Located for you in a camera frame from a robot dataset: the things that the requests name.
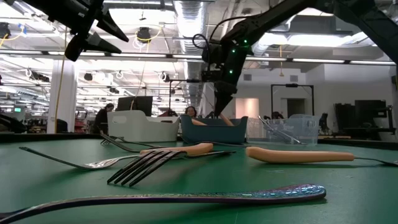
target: white column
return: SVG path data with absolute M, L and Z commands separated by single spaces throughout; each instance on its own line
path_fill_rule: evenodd
M 62 73 L 62 61 L 54 60 L 51 78 L 49 120 L 47 133 L 55 133 L 55 108 L 57 106 L 58 90 Z M 72 61 L 66 60 L 63 67 L 60 99 L 57 118 L 68 123 L 68 131 L 75 129 L 76 92 L 79 71 Z

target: desk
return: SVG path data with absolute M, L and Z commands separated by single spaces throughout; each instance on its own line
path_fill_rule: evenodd
M 106 184 L 108 177 L 128 161 L 121 161 L 110 169 L 87 172 L 18 149 L 27 146 L 80 164 L 129 154 L 112 145 L 101 146 L 100 141 L 75 139 L 0 144 L 0 211 L 96 195 L 234 192 L 314 183 L 326 188 L 325 200 L 271 206 L 106 205 L 60 210 L 17 223 L 397 223 L 398 168 L 379 166 L 372 161 L 270 165 L 246 157 L 243 149 L 217 146 L 216 150 L 238 150 L 238 153 L 170 161 L 129 189 Z M 160 144 L 182 145 L 180 142 Z M 326 144 L 315 147 L 270 145 L 267 148 L 344 151 L 361 157 L 398 159 L 398 151 Z

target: iridescent fork handle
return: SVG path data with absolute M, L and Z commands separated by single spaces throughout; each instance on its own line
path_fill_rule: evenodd
M 0 213 L 0 224 L 12 223 L 34 215 L 91 205 L 111 205 L 127 203 L 225 203 L 225 204 L 276 204 L 306 202 L 326 196 L 324 187 L 315 184 L 302 184 L 272 190 L 231 193 L 199 194 L 146 194 L 76 198 L 50 202 L 16 212 Z

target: computer monitor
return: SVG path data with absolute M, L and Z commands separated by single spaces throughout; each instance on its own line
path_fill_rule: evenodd
M 152 101 L 153 96 L 121 97 L 118 100 L 118 108 L 116 108 L 116 111 L 141 110 L 146 116 L 151 116 Z
M 386 118 L 385 100 L 356 100 L 355 117 L 359 124 L 372 123 L 373 118 Z

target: utensil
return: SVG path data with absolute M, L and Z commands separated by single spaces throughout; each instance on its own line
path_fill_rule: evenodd
M 398 161 L 387 162 L 380 159 L 357 157 L 349 152 L 317 152 L 317 151 L 275 151 L 260 147 L 247 147 L 246 155 L 262 162 L 274 164 L 295 164 L 306 162 L 332 162 L 353 161 L 354 159 L 366 159 L 378 161 L 387 166 L 398 166 Z
M 262 123 L 267 126 L 267 130 L 272 132 L 273 134 L 275 134 L 275 136 L 280 137 L 282 139 L 285 139 L 287 142 L 294 142 L 295 144 L 302 144 L 302 145 L 306 145 L 305 143 L 299 141 L 298 139 L 294 138 L 293 136 L 290 136 L 286 133 L 284 133 L 283 131 L 279 131 L 279 130 L 275 130 L 274 128 L 272 128 L 268 122 L 264 119 L 261 118 L 261 116 L 259 116 L 259 119 L 262 121 Z
M 113 159 L 106 159 L 106 160 L 98 161 L 98 162 L 92 162 L 92 163 L 89 163 L 89 164 L 78 165 L 78 164 L 73 164 L 73 163 L 71 163 L 71 162 L 68 162 L 68 161 L 64 161 L 64 160 L 55 158 L 55 157 L 53 157 L 53 156 L 46 155 L 46 154 L 44 154 L 44 153 L 38 152 L 38 151 L 36 151 L 36 150 L 34 150 L 34 149 L 31 149 L 31 148 L 28 148 L 28 147 L 20 147 L 19 149 L 22 149 L 22 150 L 24 150 L 24 151 L 27 151 L 27 152 L 36 154 L 36 155 L 38 155 L 38 156 L 45 157 L 45 158 L 47 158 L 47 159 L 51 159 L 51 160 L 53 160 L 53 161 L 60 162 L 60 163 L 62 163 L 62 164 L 66 164 L 66 165 L 73 166 L 73 167 L 78 168 L 78 169 L 84 169 L 84 170 L 100 170 L 100 169 L 105 169 L 105 168 L 108 168 L 108 167 L 113 166 L 115 163 L 117 163 L 117 162 L 119 162 L 119 161 L 121 161 L 121 160 L 130 159 L 130 158 L 135 158 L 135 157 L 138 157 L 138 156 L 139 156 L 139 155 L 123 156 L 123 157 L 117 157 L 117 158 L 113 158 Z
M 146 150 L 141 152 L 141 156 L 135 158 L 128 165 L 117 171 L 110 177 L 107 183 L 114 181 L 115 184 L 121 182 L 124 185 L 130 182 L 129 186 L 140 182 L 143 178 L 151 174 L 153 171 L 164 165 L 167 161 L 182 157 L 185 159 L 196 159 L 199 157 L 226 155 L 235 151 L 210 152 L 213 144 L 201 143 L 196 146 L 165 148 L 159 150 Z
M 9 213 L 0 213 L 0 224 L 8 224 L 35 215 L 92 205 L 114 205 L 128 203 L 223 203 L 223 204 L 256 204 L 270 205 L 280 203 L 297 203 L 322 199 L 326 189 L 320 185 L 302 184 L 279 189 L 259 190 L 253 192 L 222 192 L 198 194 L 145 194 L 86 197 L 58 202 L 44 203 Z
M 105 134 L 101 134 L 101 137 L 104 138 L 104 140 L 101 141 L 101 144 L 102 144 L 102 145 L 103 145 L 103 144 L 110 144 L 110 143 L 112 143 L 112 144 L 114 144 L 115 146 L 117 146 L 117 147 L 119 147 L 119 148 L 121 148 L 121 149 L 123 149 L 123 150 L 125 150 L 125 151 L 127 151 L 127 152 L 141 152 L 141 150 L 131 149 L 130 147 L 127 147 L 127 146 L 125 146 L 125 145 L 123 145 L 123 144 L 117 142 L 115 139 L 118 138 L 118 137 L 109 137 L 109 136 L 107 136 L 107 135 L 105 135 Z M 162 148 L 162 146 L 154 147 L 154 146 L 151 146 L 151 145 L 146 145 L 146 144 L 141 144 L 141 143 L 139 143 L 139 144 L 142 145 L 142 146 L 149 146 L 151 149 Z

